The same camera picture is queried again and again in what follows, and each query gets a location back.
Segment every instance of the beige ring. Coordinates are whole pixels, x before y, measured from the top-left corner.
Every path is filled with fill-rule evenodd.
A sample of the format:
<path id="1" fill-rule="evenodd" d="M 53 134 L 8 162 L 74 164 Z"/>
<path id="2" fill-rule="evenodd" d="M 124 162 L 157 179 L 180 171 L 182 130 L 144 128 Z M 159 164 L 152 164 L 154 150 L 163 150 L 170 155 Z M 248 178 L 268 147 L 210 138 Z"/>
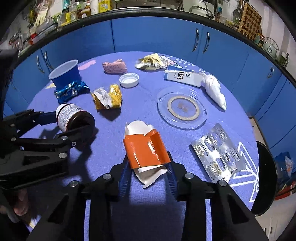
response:
<path id="1" fill-rule="evenodd" d="M 186 99 L 186 100 L 190 101 L 190 102 L 195 106 L 196 113 L 195 113 L 193 116 L 190 116 L 190 117 L 183 117 L 183 116 L 178 115 L 176 112 L 173 111 L 172 106 L 171 106 L 171 105 L 172 105 L 172 102 L 173 102 L 175 99 Z M 170 112 L 173 116 L 175 116 L 175 117 L 177 117 L 178 119 L 183 120 L 183 121 L 192 121 L 192 120 L 195 120 L 195 119 L 200 115 L 200 109 L 199 109 L 199 107 L 198 107 L 197 102 L 194 101 L 192 98 L 189 98 L 189 97 L 187 97 L 187 96 L 181 96 L 181 95 L 174 96 L 174 97 L 172 97 L 172 98 L 170 98 L 170 99 L 168 100 L 168 110 L 169 110 L 169 112 Z"/>

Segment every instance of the yellow box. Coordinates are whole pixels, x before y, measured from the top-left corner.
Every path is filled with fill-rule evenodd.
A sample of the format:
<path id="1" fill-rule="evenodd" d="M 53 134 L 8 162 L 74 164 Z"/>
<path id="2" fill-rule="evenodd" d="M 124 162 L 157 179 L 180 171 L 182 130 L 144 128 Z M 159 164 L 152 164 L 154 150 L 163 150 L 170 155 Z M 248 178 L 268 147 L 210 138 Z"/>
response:
<path id="1" fill-rule="evenodd" d="M 106 12 L 113 9 L 112 0 L 99 0 L 99 12 Z"/>

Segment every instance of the purple tablecloth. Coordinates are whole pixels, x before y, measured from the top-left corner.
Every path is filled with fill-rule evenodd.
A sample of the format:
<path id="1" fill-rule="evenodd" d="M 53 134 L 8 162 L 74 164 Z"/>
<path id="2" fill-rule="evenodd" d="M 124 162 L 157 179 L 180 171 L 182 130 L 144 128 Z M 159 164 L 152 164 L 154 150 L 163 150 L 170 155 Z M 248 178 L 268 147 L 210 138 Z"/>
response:
<path id="1" fill-rule="evenodd" d="M 238 148 L 246 170 L 231 178 L 230 184 L 239 197 L 251 209 L 258 192 L 259 157 L 257 145 L 249 119 L 231 92 L 221 84 L 221 92 L 225 95 L 227 110 L 223 111 L 206 93 L 204 89 L 193 88 L 201 96 L 208 116 L 207 121 L 196 130 L 180 130 L 168 125 L 157 111 L 157 94 L 168 86 L 183 86 L 184 84 L 163 79 L 164 71 L 141 71 L 134 67 L 138 58 L 150 54 L 147 52 L 121 52 L 98 56 L 91 60 L 96 63 L 80 70 L 82 80 L 93 91 L 99 87 L 109 90 L 110 84 L 119 85 L 118 75 L 105 74 L 102 63 L 123 59 L 129 72 L 140 76 L 139 84 L 130 89 L 121 88 L 123 103 L 121 113 L 116 111 L 97 112 L 90 94 L 75 97 L 70 103 L 75 103 L 90 112 L 99 132 L 90 148 L 80 152 L 71 149 L 69 176 L 29 189 L 30 199 L 38 214 L 42 215 L 47 205 L 52 203 L 62 186 L 71 180 L 83 183 L 93 181 L 100 175 L 108 173 L 111 167 L 121 163 L 126 151 L 123 145 L 126 123 L 142 120 L 152 124 L 160 133 L 161 138 L 170 151 L 175 162 L 182 163 L 186 170 L 203 180 L 209 181 L 196 154 L 190 149 L 191 141 L 205 135 L 217 122 L 226 130 L 231 140 Z M 191 63 L 168 56 L 180 66 L 195 71 L 203 71 Z M 53 95 L 53 88 L 44 88 L 31 102 L 29 108 L 35 111 L 55 111 L 58 102 Z M 25 137 L 51 138 L 60 132 L 56 124 L 37 126 Z M 185 202 L 177 203 L 170 193 L 166 175 L 161 176 L 152 186 L 142 188 L 143 184 L 132 175 L 129 198 L 112 206 L 112 219 L 115 240 L 170 240 L 181 239 Z M 86 220 L 89 218 L 89 202 L 86 210 Z M 88 223 L 85 224 L 85 240 L 88 240 Z M 207 202 L 207 240 L 212 240 L 210 204 Z"/>

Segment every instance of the checkered cutting board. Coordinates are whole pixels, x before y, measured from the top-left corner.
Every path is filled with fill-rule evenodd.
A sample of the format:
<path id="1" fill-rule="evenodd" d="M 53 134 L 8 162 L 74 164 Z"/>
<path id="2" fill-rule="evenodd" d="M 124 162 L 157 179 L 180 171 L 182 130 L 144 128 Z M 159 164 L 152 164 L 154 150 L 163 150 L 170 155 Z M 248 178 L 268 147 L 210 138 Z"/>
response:
<path id="1" fill-rule="evenodd" d="M 256 33 L 259 32 L 261 19 L 258 11 L 252 5 L 245 3 L 238 31 L 250 40 L 254 40 Z"/>

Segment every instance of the pill bottle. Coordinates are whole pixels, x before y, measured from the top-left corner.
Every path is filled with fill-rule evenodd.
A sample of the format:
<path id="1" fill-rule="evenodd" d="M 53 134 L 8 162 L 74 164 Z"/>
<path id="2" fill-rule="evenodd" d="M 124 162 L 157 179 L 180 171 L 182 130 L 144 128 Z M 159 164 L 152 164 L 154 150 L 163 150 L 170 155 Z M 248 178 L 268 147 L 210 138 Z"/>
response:
<path id="1" fill-rule="evenodd" d="M 62 132 L 89 125 L 95 128 L 91 113 L 75 104 L 61 104 L 56 110 L 57 124 Z"/>

